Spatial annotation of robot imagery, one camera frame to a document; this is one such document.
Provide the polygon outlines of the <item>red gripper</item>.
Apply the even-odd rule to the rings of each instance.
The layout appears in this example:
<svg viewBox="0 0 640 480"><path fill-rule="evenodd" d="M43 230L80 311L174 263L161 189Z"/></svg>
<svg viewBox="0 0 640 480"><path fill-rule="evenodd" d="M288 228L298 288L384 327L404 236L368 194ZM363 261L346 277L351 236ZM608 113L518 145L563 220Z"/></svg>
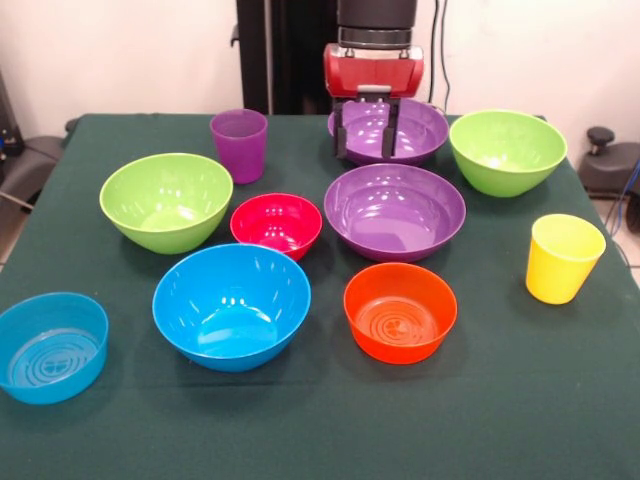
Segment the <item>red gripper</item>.
<svg viewBox="0 0 640 480"><path fill-rule="evenodd" d="M346 99L367 94L408 98L416 94L424 73L424 52L419 46L401 50L366 50L329 43L323 52L326 89L333 101L335 156L347 155L347 131L343 123ZM388 100L389 112L383 131L381 154L394 156L399 100Z"/></svg>

